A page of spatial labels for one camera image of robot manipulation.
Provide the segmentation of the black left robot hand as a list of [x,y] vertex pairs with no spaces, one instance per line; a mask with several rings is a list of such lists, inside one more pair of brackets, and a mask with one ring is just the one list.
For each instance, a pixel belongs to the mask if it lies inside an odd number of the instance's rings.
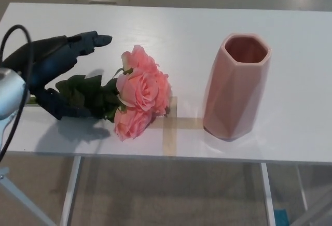
[[92,31],[71,37],[64,35],[33,41],[35,56],[30,93],[36,97],[37,104],[58,120],[62,117],[90,117],[88,109],[70,105],[64,95],[52,88],[45,89],[45,85],[72,69],[79,56],[93,53],[96,47],[106,46],[112,39],[109,35],[99,35]]

